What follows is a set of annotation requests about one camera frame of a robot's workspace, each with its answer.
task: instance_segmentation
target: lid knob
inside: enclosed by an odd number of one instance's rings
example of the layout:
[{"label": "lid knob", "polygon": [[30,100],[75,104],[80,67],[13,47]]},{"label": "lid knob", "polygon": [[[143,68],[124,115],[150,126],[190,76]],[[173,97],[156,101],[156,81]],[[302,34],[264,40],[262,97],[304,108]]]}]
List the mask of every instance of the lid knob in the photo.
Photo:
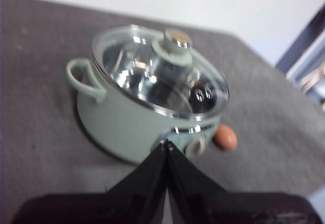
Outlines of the lid knob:
[{"label": "lid knob", "polygon": [[191,38],[181,30],[168,28],[164,32],[162,46],[168,53],[183,55],[188,53],[189,48],[192,46],[192,41]]},{"label": "lid knob", "polygon": [[165,30],[165,39],[173,42],[180,48],[188,49],[192,46],[191,38],[181,30],[168,28]]}]

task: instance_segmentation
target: pot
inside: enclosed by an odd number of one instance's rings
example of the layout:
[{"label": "pot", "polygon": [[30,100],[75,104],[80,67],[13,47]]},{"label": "pot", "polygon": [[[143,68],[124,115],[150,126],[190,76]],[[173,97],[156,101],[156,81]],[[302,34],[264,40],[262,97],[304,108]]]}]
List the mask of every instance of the pot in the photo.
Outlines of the pot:
[{"label": "pot", "polygon": [[[140,163],[165,139],[187,156],[207,147],[229,99],[221,74],[176,29],[137,25],[108,29],[93,58],[69,61],[69,82],[88,133],[104,149]],[[82,69],[82,81],[72,74]]]}]

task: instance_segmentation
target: pot handle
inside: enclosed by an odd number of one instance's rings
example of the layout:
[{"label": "pot handle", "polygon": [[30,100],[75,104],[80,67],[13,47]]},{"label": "pot handle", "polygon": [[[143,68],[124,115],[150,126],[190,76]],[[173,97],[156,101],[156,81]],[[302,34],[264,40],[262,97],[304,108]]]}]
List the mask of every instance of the pot handle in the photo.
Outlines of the pot handle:
[{"label": "pot handle", "polygon": [[[89,81],[92,84],[92,86],[89,86],[87,84],[84,84],[80,81],[78,81],[73,75],[72,75],[72,69],[74,68],[85,68],[87,75],[89,77]],[[71,83],[72,86],[74,86],[78,91],[93,97],[97,103],[101,103],[105,96],[106,96],[106,90],[104,87],[98,82],[95,74],[93,73],[93,70],[90,65],[90,61],[87,58],[75,58],[68,62],[67,64],[67,76],[68,80]]]}]

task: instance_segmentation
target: metal rim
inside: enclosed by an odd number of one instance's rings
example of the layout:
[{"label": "metal rim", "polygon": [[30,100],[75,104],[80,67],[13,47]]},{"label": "metal rim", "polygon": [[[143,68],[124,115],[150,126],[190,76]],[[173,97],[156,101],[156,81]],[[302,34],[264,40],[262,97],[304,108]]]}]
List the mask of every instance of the metal rim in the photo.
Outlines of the metal rim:
[{"label": "metal rim", "polygon": [[[119,28],[119,27],[129,27],[129,28],[136,28],[137,30],[140,30],[140,29],[149,29],[149,30],[153,30],[153,29],[150,29],[150,28],[146,28],[146,27],[143,27],[143,26],[138,26],[138,25],[135,25],[135,24],[130,24],[130,25],[118,25],[118,26],[112,26],[110,28],[107,28],[105,29],[104,31],[98,33],[97,35],[95,35],[93,41],[92,41],[92,57],[93,57],[93,61],[94,61],[94,65],[95,65],[95,68],[96,70],[100,73],[100,75],[110,84],[112,85],[114,88],[116,88],[118,91],[120,91],[123,95],[125,95],[127,98],[129,98],[130,100],[134,101],[135,103],[137,104],[140,104],[141,106],[147,108],[147,109],[150,109],[150,110],[153,110],[154,112],[160,114],[160,115],[163,115],[163,116],[167,116],[169,118],[180,118],[180,119],[189,119],[189,120],[192,120],[192,121],[202,121],[203,119],[209,119],[209,118],[213,118],[213,117],[216,117],[220,114],[220,112],[224,109],[225,106],[223,106],[220,110],[218,111],[211,111],[211,112],[206,112],[206,113],[197,113],[197,114],[189,114],[189,113],[180,113],[178,111],[174,111],[174,110],[170,110],[170,109],[167,109],[165,107],[162,107],[162,106],[158,106],[154,103],[151,103],[149,101],[144,101],[144,100],[141,100],[140,98],[128,93],[127,91],[125,91],[123,88],[121,88],[117,82],[110,76],[110,74],[108,74],[106,72],[106,70],[104,68],[102,68],[102,66],[99,64],[99,62],[97,61],[96,59],[96,55],[94,53],[95,51],[95,47],[96,47],[96,43],[98,41],[98,39],[100,38],[100,36],[105,32],[105,31],[108,31],[108,30],[112,30],[114,28]],[[224,78],[224,75],[222,73],[219,73],[220,76],[223,78],[223,81],[226,85],[226,88],[227,88],[227,92],[228,92],[228,100],[229,100],[229,87],[228,87],[228,84]]]}]

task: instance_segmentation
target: glass lid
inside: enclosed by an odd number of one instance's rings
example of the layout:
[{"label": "glass lid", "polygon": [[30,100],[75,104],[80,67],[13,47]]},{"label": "glass lid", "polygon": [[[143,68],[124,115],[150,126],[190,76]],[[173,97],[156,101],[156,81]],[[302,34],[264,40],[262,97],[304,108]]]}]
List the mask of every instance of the glass lid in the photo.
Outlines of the glass lid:
[{"label": "glass lid", "polygon": [[200,121],[216,116],[229,99],[223,77],[177,29],[108,29],[95,38],[93,55],[109,83],[165,116]]}]

